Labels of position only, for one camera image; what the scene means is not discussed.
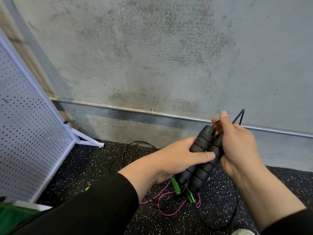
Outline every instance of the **concrete wall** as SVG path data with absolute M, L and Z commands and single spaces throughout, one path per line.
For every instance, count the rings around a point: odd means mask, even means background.
M 313 0 L 4 0 L 49 96 L 313 133 Z M 59 104 L 94 138 L 163 147 L 203 124 Z M 269 165 L 311 139 L 255 132 Z

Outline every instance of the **white pegboard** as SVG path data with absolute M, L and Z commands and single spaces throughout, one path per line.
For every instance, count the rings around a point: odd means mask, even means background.
M 2 31 L 0 41 L 0 196 L 34 202 L 75 138 Z

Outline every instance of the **speckled black floor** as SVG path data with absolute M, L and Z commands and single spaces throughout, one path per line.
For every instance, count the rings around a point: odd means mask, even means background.
M 125 144 L 105 142 L 105 148 L 76 145 L 67 156 L 52 181 L 41 194 L 37 203 L 57 206 L 82 193 L 96 180 L 109 174 L 109 165 L 121 156 Z M 126 162 L 153 152 L 152 148 L 134 146 L 127 151 Z M 120 159 L 112 166 L 112 172 L 121 168 Z M 306 205 L 313 204 L 313 173 L 284 168 L 269 167 L 291 191 Z M 159 192 L 165 183 L 150 190 L 151 195 Z M 200 214 L 214 227 L 224 225 L 231 217 L 236 205 L 235 190 L 227 175 L 216 170 L 209 183 L 201 190 Z M 258 234 L 256 227 L 243 202 L 240 202 L 236 217 L 230 227 L 223 232 L 210 232 L 199 221 L 193 206 L 186 203 L 177 215 L 166 217 L 150 204 L 140 205 L 130 221 L 125 234 L 231 234 L 238 228 L 247 228 Z

